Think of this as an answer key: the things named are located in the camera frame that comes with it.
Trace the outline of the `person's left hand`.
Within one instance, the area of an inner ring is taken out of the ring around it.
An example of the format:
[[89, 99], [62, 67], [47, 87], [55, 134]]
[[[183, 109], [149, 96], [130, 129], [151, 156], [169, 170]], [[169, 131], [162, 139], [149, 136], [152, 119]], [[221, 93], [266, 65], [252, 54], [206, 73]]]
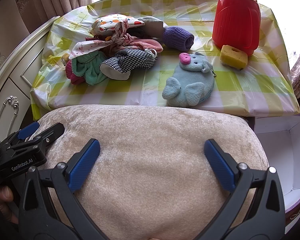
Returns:
[[12, 212], [12, 210], [8, 207], [8, 203], [13, 202], [13, 193], [12, 190], [8, 187], [0, 188], [0, 211], [5, 217], [5, 219], [14, 224], [18, 224], [18, 218]]

